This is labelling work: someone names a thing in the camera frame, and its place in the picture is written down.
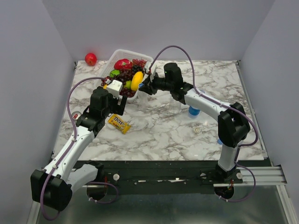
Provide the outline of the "small clear plastic bottle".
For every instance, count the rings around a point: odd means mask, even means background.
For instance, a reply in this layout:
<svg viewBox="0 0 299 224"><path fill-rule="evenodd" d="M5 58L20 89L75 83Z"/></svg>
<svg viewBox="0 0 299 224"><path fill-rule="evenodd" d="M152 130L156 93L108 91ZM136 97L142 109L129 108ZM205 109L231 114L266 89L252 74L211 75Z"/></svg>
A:
<svg viewBox="0 0 299 224"><path fill-rule="evenodd" d="M141 111L145 111L148 105L148 94L138 90L138 107Z"/></svg>

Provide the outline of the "tall clear plastic bottle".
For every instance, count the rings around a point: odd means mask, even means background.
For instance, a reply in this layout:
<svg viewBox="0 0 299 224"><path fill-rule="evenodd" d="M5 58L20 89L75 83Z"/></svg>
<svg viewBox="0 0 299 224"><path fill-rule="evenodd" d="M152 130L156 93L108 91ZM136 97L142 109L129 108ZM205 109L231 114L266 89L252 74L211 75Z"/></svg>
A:
<svg viewBox="0 0 299 224"><path fill-rule="evenodd" d="M181 112L181 103L170 96L168 110L170 114L179 114Z"/></svg>

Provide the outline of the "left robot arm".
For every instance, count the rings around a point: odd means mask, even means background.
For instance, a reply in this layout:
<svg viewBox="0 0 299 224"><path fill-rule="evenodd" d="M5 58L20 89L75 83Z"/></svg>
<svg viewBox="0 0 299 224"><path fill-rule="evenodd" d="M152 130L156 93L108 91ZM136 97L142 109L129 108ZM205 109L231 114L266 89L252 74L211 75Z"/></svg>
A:
<svg viewBox="0 0 299 224"><path fill-rule="evenodd" d="M56 157L31 177L32 199L57 211L63 211L73 193L85 184L103 181L102 165L84 164L72 171L85 148L94 140L110 114L122 115L126 97L119 100L122 83L98 87L90 98L90 105L77 119L74 132Z"/></svg>

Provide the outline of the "clear transparent bottle cap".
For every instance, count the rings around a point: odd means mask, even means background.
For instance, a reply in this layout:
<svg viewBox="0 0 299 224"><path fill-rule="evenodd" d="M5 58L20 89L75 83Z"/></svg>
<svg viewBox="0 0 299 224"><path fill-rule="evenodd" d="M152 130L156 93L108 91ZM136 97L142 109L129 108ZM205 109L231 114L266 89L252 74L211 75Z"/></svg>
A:
<svg viewBox="0 0 299 224"><path fill-rule="evenodd" d="M201 132L201 129L199 127L195 127L193 129L193 132L196 133L196 134L199 134Z"/></svg>

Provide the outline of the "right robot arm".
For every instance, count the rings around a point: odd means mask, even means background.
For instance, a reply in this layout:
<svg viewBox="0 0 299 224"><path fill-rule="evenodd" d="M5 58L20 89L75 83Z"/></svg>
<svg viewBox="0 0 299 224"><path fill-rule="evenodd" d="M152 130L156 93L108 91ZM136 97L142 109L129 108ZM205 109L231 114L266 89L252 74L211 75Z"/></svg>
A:
<svg viewBox="0 0 299 224"><path fill-rule="evenodd" d="M220 158L215 168L215 178L221 183L231 179L236 169L237 147L250 131L249 121L241 104L223 103L203 92L196 92L194 86L183 81L181 69L176 63L164 65L164 77L159 77L151 63L143 68L147 74L139 91L155 95L158 90L168 91L175 101L209 115L218 122L218 136L222 142Z"/></svg>

